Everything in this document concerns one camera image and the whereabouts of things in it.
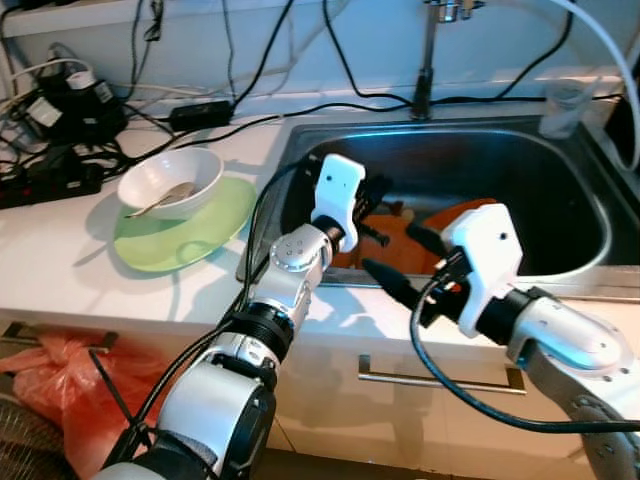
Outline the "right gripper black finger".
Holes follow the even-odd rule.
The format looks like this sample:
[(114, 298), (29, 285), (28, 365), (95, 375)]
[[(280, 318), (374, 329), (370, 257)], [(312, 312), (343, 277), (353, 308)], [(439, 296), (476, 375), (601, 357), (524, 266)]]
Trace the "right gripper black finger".
[(408, 310), (413, 311), (419, 305), (421, 293), (406, 275), (388, 264), (374, 259), (362, 259), (364, 270), (378, 283), (381, 291), (384, 291), (394, 301)]
[(407, 237), (411, 238), (412, 241), (421, 244), (426, 251), (433, 253), (433, 255), (439, 257), (439, 259), (447, 259), (449, 251), (451, 251), (451, 248), (445, 244), (444, 238), (439, 230), (431, 229), (417, 223), (410, 223), (404, 228), (404, 233), (406, 233)]

